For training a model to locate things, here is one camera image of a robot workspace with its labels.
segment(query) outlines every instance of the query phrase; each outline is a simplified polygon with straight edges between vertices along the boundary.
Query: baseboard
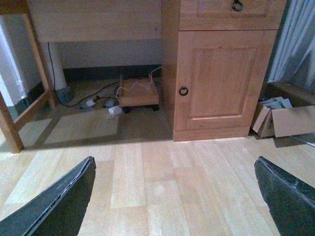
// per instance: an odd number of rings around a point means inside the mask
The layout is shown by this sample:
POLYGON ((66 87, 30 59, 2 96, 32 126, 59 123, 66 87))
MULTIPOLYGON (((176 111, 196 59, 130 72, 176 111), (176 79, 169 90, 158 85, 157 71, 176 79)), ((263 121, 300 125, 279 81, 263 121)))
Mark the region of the baseboard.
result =
MULTIPOLYGON (((122 74, 128 77, 147 77, 148 73, 161 65, 127 65, 127 66, 107 66, 107 67, 88 67, 88 68, 69 68, 64 69, 64 77, 67 82, 79 80, 106 80, 116 79, 122 74)), ((160 77, 161 71, 157 70, 154 77, 160 77)))
POLYGON ((221 129, 199 129, 199 130, 184 130, 174 131, 174 141, 192 141, 204 139, 222 139, 222 138, 236 138, 248 136, 250 126, 235 127, 235 128, 221 128, 221 129))

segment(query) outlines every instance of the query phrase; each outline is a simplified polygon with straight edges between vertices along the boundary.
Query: drawer handle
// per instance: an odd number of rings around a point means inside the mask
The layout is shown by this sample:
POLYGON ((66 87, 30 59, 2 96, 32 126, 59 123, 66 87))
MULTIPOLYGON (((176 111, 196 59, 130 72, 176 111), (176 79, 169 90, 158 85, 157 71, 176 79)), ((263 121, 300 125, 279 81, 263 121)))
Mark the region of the drawer handle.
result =
POLYGON ((234 3, 232 4, 232 8, 234 11, 241 11, 243 10, 244 6, 239 0, 234 0, 234 3))
POLYGON ((186 88, 185 86, 182 86, 180 89, 179 89, 179 94, 180 96, 186 96, 188 94, 188 88, 186 88))

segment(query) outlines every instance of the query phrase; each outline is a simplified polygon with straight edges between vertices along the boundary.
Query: cardboard box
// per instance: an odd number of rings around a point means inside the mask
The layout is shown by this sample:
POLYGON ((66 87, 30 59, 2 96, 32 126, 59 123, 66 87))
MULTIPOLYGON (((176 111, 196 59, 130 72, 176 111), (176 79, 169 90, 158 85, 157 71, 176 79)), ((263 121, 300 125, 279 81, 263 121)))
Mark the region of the cardboard box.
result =
POLYGON ((315 132, 315 106, 275 109, 257 105, 252 129, 262 138, 315 132))

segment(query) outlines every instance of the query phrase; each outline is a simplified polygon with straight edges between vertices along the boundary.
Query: electrical cable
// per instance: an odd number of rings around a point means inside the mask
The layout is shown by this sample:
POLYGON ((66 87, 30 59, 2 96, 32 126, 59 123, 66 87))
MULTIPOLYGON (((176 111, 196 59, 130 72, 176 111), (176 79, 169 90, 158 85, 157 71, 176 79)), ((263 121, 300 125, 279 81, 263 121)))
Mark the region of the electrical cable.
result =
POLYGON ((64 103, 62 103, 62 102, 60 101, 60 99, 58 98, 57 92, 56 92, 56 76, 55 76, 55 70, 54 70, 53 60, 52 60, 51 53, 50 53, 49 42, 48 42, 48 52, 49 52, 49 59, 50 59, 51 67, 52 67, 52 70, 53 70, 53 77, 54 77, 54 93, 55 93, 55 95, 56 95, 56 98, 57 98, 58 102, 59 102, 61 105, 65 106, 65 107, 75 107, 75 106, 79 105, 83 100, 85 100, 85 99, 87 99, 87 98, 89 98, 89 97, 92 97, 92 96, 98 94, 99 92, 101 92, 102 90, 104 90, 104 89, 106 89, 106 88, 108 88, 108 87, 110 87, 110 86, 112 86, 112 85, 114 85, 114 84, 116 84, 116 83, 119 82, 119 81, 115 81, 115 82, 113 82, 113 83, 110 83, 110 84, 108 84, 108 85, 105 85, 104 87, 102 87, 102 88, 101 88, 100 90, 98 90, 97 92, 92 93, 92 94, 90 94, 90 95, 88 95, 88 96, 85 96, 84 98, 82 98, 80 101, 78 101, 77 103, 75 103, 75 104, 73 104, 73 105, 64 104, 64 103))

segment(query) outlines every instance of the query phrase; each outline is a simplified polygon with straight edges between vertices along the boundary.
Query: recessed panel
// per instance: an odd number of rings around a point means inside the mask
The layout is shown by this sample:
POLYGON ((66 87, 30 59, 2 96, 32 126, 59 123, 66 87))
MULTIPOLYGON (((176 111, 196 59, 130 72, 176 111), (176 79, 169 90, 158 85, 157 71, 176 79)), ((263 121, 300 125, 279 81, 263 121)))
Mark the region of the recessed panel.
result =
POLYGON ((241 115, 255 48, 194 50, 190 118, 241 115))

